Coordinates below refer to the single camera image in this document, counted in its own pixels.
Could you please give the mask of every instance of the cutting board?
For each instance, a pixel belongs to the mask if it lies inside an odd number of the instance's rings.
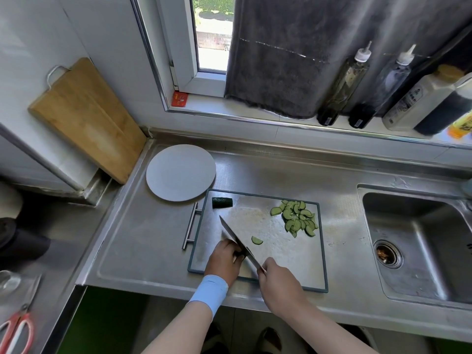
[[[146,137],[90,59],[79,59],[28,110],[126,183]]]
[[[233,207],[213,209],[212,197],[231,197]],[[221,215],[259,263],[273,257],[280,266],[287,267],[293,273],[304,289],[326,293],[327,276],[320,206],[316,202],[304,200],[306,208],[315,215],[314,220],[319,228],[314,231],[314,237],[309,237],[300,230],[297,237],[293,238],[291,233],[285,231],[281,215],[270,215],[270,209],[279,206],[281,201],[278,197],[208,190],[188,270],[203,273],[216,244],[221,239],[230,238],[221,226]],[[253,244],[252,236],[264,242],[261,245]],[[257,280],[256,268],[249,260],[243,261],[239,277]]]

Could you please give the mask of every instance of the window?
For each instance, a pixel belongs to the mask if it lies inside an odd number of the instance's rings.
[[[222,97],[235,0],[158,0],[180,91]]]

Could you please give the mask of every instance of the white squeeze bottle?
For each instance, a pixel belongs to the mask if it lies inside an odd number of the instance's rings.
[[[382,121],[388,130],[408,131],[418,125],[455,89],[464,72],[452,65],[440,65],[432,74],[421,78]]]

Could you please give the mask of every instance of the stainless steel cutting board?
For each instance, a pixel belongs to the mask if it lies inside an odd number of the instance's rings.
[[[212,197],[231,197],[233,207],[213,209]],[[285,231],[281,215],[270,215],[270,209],[279,206],[281,201],[282,199],[275,197],[208,190],[188,270],[203,273],[216,244],[223,238],[230,238],[221,226],[221,215],[249,247],[258,262],[263,263],[267,257],[273,257],[280,266],[287,267],[295,275],[304,289],[327,292],[319,205],[305,201],[306,208],[315,215],[319,225],[314,231],[316,236],[309,237],[300,230],[297,237],[293,238],[290,232]],[[260,238],[264,241],[263,244],[253,244],[251,236]],[[256,269],[249,260],[244,260],[239,276],[249,280],[257,279]]]

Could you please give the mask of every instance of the white nozzle cap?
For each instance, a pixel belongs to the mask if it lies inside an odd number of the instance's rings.
[[[372,52],[370,52],[369,50],[371,44],[372,44],[372,41],[369,41],[369,44],[367,45],[366,48],[360,48],[357,50],[357,53],[355,54],[355,57],[354,57],[354,59],[357,62],[361,62],[361,63],[367,62],[367,60],[370,58],[370,55],[372,54]]]
[[[397,63],[399,65],[409,65],[413,59],[414,59],[414,54],[413,50],[416,47],[416,44],[411,46],[411,48],[407,52],[402,52],[397,58]]]

